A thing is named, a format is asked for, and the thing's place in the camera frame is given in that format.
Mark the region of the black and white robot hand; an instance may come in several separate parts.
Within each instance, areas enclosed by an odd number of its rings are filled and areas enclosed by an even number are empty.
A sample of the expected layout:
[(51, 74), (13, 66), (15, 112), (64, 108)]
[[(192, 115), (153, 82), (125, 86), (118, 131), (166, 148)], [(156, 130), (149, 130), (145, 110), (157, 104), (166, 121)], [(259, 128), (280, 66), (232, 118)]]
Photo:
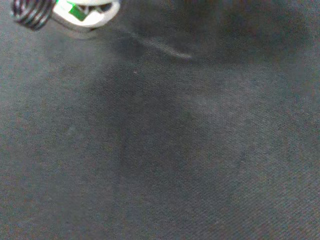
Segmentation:
[(75, 32), (90, 32), (108, 24), (123, 0), (13, 0), (11, 16), (17, 24), (38, 31), (54, 20)]

